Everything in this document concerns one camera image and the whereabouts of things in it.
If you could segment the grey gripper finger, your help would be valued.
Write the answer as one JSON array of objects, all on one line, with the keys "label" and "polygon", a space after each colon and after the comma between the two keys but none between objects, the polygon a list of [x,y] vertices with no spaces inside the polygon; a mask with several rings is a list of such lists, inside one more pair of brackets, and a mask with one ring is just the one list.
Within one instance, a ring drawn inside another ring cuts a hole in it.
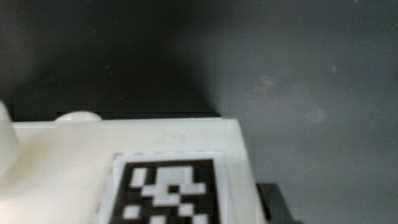
[{"label": "grey gripper finger", "polygon": [[280,185],[276,183],[258,183],[257,187],[269,224],[303,224],[294,219]]}]

